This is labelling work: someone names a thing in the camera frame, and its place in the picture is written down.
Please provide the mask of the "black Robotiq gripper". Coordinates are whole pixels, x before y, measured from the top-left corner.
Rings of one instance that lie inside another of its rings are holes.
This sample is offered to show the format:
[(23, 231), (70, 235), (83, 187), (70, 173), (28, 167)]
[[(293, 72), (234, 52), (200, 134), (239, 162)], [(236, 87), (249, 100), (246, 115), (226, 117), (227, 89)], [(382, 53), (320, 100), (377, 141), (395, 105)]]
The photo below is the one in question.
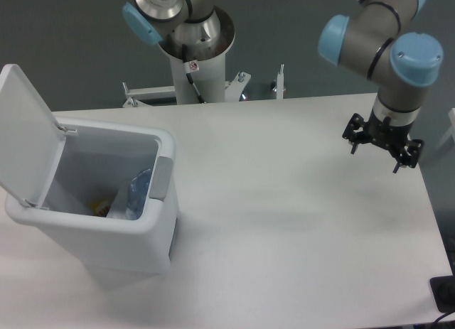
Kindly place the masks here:
[(342, 137), (352, 146), (350, 153), (354, 154), (360, 144), (373, 144), (389, 151), (396, 160), (393, 173), (400, 168), (416, 168), (420, 154), (424, 148), (424, 141), (420, 139), (408, 140), (412, 124), (406, 126), (392, 126), (387, 118), (380, 121), (370, 113), (366, 121), (355, 113), (350, 118)]

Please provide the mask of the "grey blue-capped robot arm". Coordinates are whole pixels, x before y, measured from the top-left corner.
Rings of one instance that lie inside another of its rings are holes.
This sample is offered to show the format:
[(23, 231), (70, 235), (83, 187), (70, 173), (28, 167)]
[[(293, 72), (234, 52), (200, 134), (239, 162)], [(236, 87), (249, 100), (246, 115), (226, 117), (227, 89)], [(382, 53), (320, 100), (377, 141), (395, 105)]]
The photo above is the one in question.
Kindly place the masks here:
[[(337, 15), (324, 26), (318, 53), (378, 85), (367, 119), (354, 114), (343, 138), (353, 148), (372, 144), (388, 151), (398, 168), (414, 168), (424, 148), (409, 137), (429, 88), (439, 75), (439, 41), (406, 27), (426, 0), (358, 0), (362, 11)], [(133, 0), (122, 15), (134, 34), (168, 56), (180, 104), (236, 102), (247, 79), (225, 78), (225, 56), (235, 39), (232, 19), (214, 0)]]

